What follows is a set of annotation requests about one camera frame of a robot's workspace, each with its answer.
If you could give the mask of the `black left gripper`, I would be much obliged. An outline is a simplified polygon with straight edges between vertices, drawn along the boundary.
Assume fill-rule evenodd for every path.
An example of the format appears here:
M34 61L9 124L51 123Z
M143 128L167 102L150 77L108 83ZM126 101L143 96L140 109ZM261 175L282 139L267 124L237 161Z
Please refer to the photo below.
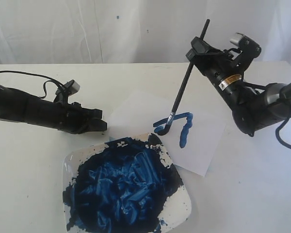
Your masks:
M79 103L64 105L53 103L53 128L70 134L104 132L107 122L102 120L102 110L83 108Z

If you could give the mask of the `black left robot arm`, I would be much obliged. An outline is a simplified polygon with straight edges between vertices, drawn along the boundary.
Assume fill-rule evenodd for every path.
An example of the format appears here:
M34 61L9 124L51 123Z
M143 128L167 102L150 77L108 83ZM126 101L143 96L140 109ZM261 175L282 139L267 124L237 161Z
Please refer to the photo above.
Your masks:
M83 108L80 103L65 104L60 90L54 101L0 85L0 120L57 129L70 134L104 132L107 123L102 110Z

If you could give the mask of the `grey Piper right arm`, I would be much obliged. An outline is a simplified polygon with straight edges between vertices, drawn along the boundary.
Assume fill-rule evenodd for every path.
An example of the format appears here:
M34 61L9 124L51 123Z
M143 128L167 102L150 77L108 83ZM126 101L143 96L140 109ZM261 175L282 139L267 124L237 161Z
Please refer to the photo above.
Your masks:
M195 37L186 56L228 105L240 131L254 136L256 131L291 117L291 83L262 86L246 82L244 72L260 55L261 47L240 33L230 42L234 48L219 50Z

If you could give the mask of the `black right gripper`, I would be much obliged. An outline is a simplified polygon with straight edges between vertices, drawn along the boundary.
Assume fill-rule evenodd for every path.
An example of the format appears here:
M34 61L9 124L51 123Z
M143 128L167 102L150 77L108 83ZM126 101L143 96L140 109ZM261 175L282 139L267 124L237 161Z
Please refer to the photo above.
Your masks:
M221 97L245 97L243 75L247 70L247 53L240 49L219 50L199 37L191 41L193 50L186 53L189 62L208 78Z

